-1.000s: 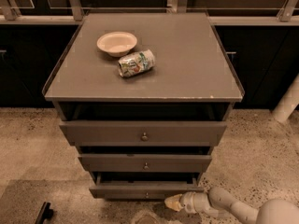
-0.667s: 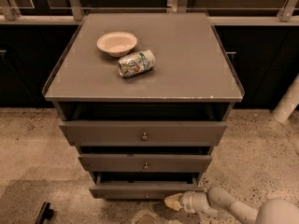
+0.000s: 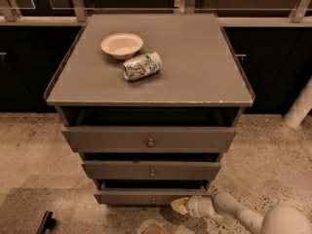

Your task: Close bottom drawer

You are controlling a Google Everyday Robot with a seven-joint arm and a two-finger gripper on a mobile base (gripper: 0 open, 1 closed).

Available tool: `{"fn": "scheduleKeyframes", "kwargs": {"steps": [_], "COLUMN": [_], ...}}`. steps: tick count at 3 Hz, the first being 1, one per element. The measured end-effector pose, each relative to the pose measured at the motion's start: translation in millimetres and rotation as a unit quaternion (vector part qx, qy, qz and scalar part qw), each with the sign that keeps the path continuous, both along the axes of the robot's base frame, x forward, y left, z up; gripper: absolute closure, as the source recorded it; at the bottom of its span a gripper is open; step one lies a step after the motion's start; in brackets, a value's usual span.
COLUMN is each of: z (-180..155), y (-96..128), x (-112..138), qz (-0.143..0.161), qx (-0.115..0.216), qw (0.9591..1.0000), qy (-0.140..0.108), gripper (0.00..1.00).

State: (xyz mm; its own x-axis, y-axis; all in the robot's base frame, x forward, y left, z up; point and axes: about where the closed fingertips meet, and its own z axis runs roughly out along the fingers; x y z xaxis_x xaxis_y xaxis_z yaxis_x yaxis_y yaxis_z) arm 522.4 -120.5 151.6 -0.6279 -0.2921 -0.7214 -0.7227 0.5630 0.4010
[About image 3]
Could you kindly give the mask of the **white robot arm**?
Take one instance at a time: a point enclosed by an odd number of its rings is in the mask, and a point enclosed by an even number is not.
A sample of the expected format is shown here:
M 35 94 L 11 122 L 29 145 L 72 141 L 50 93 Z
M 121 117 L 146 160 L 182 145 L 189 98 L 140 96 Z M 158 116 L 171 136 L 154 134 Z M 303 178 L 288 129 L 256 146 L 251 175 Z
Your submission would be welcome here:
M 171 207 L 181 215 L 208 217 L 222 224 L 237 220 L 252 234 L 312 234 L 311 221 L 293 207 L 279 205 L 260 215 L 227 192 L 182 197 L 173 200 Z

